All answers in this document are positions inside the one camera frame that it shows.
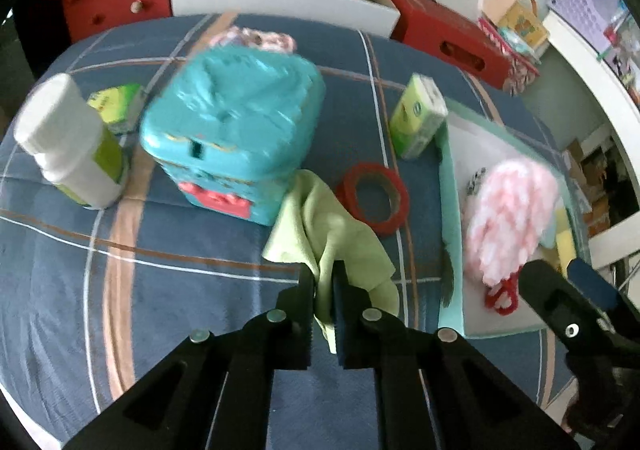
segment metal screw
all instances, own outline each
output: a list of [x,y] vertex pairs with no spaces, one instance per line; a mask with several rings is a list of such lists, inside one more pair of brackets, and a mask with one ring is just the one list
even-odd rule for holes
[[287,319],[287,314],[282,309],[272,309],[267,313],[267,320],[279,324]]
[[370,307],[362,312],[362,317],[368,322],[377,322],[382,318],[382,311],[375,307]]
[[206,329],[196,329],[191,331],[189,340],[191,340],[194,344],[201,344],[209,339],[209,335],[210,333]]
[[580,327],[578,326],[578,324],[569,324],[564,330],[564,334],[566,334],[568,338],[573,338],[577,336],[579,332],[580,332]]
[[449,327],[443,327],[438,331],[438,338],[443,342],[450,344],[458,339],[458,333]]

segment bed sheet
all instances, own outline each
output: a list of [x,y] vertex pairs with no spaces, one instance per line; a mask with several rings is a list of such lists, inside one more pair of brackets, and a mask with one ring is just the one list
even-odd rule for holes
[[[440,300],[440,189],[433,145],[396,159],[386,121],[413,72],[445,96],[504,125],[564,171],[546,126],[511,98],[400,43],[353,30],[249,14],[166,18],[77,43],[44,78],[72,74],[83,96],[127,82],[153,98],[185,58],[217,30],[286,32],[318,65],[326,98],[303,167],[332,188],[356,162],[396,170],[409,189],[407,224],[383,240],[397,271],[400,318],[433,331]],[[296,282],[297,266],[260,253],[270,229],[193,207],[136,134],[124,198],[81,208],[43,180],[14,142],[0,144],[0,383],[36,423],[67,441],[195,328],[221,334],[271,308]],[[584,231],[578,236],[587,254]],[[474,344],[541,406],[568,382],[562,346],[546,330]],[[268,448],[375,448],[370,370],[343,371],[314,328],[308,372],[277,372]]]

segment red masking tape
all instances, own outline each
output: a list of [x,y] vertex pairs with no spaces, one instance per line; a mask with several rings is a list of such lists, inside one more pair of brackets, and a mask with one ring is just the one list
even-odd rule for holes
[[[389,195],[391,217],[386,221],[381,223],[369,221],[360,209],[356,187],[358,183],[365,180],[379,183]],[[353,166],[335,189],[335,196],[355,219],[367,224],[380,236],[395,233],[409,215],[409,192],[404,183],[398,174],[380,163],[358,163]]]

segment yellow sponge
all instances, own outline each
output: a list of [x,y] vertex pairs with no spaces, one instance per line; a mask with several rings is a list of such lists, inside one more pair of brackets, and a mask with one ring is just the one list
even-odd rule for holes
[[556,210],[556,245],[560,257],[560,271],[567,278],[566,267],[577,256],[575,253],[574,235],[569,224],[566,208]]

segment white shelf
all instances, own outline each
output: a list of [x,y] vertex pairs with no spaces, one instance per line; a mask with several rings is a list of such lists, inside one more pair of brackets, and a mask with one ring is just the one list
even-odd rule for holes
[[174,16],[255,13],[290,16],[388,38],[400,17],[391,0],[171,0]]
[[[562,18],[550,11],[543,22],[550,44],[582,78],[607,115],[620,154],[640,202],[640,112],[596,51]],[[608,266],[640,250],[640,212],[590,239],[594,268]]]

